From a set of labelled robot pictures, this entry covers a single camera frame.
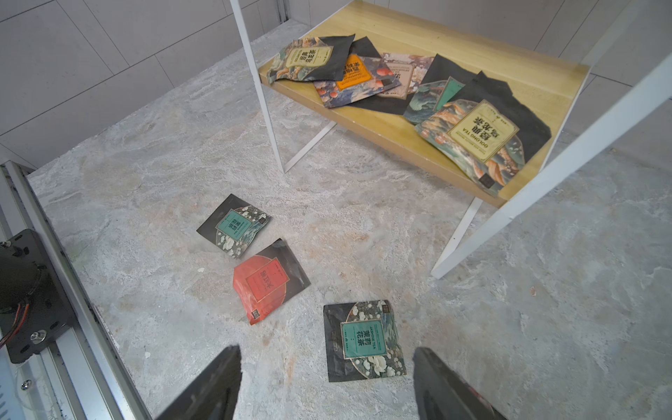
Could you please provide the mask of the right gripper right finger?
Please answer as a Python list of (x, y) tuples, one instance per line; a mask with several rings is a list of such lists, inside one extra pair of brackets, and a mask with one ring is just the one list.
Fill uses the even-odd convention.
[(417, 348), (413, 362), (420, 419), (506, 419), (430, 348)]

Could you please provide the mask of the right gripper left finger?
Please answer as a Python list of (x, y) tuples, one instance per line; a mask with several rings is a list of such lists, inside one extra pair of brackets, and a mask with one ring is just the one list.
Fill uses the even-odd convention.
[(157, 419), (233, 419), (243, 379), (242, 353), (228, 346)]

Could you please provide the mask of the black green tea bag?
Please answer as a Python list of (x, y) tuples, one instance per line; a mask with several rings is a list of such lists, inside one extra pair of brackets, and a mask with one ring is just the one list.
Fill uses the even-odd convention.
[(329, 382), (407, 375), (395, 313), (387, 299), (327, 304), (323, 320)]

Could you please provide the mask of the red tea bag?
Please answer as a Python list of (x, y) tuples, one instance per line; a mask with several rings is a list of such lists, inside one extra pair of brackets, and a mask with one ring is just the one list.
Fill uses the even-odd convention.
[(255, 325), (311, 285), (288, 243), (278, 238), (234, 268), (233, 287)]

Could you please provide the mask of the green label tea bag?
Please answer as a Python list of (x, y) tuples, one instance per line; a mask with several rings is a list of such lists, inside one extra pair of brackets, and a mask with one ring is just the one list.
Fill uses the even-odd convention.
[(264, 210), (229, 194), (197, 232), (228, 256), (241, 258), (271, 219)]

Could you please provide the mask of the yellow label tea bag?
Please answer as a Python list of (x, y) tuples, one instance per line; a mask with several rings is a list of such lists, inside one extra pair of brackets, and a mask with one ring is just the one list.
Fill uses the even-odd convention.
[(293, 40), (271, 61), (269, 84), (293, 82), (341, 82), (355, 35), (304, 37)]
[(549, 126), (509, 84), (482, 72), (415, 131), (493, 197), (551, 139)]

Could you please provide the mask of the dark green tea bag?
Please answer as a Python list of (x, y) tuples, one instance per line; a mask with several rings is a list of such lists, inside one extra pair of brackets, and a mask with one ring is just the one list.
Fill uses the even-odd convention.
[(411, 124), (420, 124), (475, 77), (475, 73), (437, 54), (402, 116)]

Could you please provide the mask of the floral tea bag lower shelf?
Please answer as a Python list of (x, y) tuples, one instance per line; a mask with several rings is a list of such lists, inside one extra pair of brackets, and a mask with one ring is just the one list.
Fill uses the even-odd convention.
[(406, 100), (414, 94), (429, 70), (434, 58), (414, 54), (392, 54), (384, 52), (381, 56), (395, 78), (400, 82), (398, 87), (378, 94), (382, 98)]

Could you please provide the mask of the orange tea bag lower shelf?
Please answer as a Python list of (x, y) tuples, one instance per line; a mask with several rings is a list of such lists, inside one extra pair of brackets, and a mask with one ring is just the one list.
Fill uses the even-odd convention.
[(357, 103), (401, 86), (368, 37), (351, 45), (340, 82), (314, 82), (320, 100), (328, 109)]

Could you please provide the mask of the wooden two-tier shelf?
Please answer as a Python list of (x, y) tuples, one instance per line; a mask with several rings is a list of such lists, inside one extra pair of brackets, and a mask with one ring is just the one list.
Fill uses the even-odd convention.
[[(581, 166), (653, 113), (671, 95), (663, 59), (557, 157), (551, 157), (593, 66), (642, 8), (633, 1), (579, 62), (467, 35), (362, 1), (334, 12), (257, 65), (242, 7), (231, 5), (257, 91), (271, 88), (403, 160), (468, 192), (474, 200), (432, 269), (442, 278)], [(409, 115), (328, 108), (314, 82), (340, 81), (357, 33), (432, 64)]]

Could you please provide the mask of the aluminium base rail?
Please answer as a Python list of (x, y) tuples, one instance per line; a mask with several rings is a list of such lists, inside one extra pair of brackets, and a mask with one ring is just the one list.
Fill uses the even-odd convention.
[(29, 173), (1, 164), (1, 417), (148, 419)]

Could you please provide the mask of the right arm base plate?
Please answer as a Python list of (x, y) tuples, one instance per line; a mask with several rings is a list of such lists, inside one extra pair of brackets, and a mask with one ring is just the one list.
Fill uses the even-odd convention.
[(39, 235), (25, 229), (1, 243), (1, 347), (21, 364), (53, 344), (75, 313)]

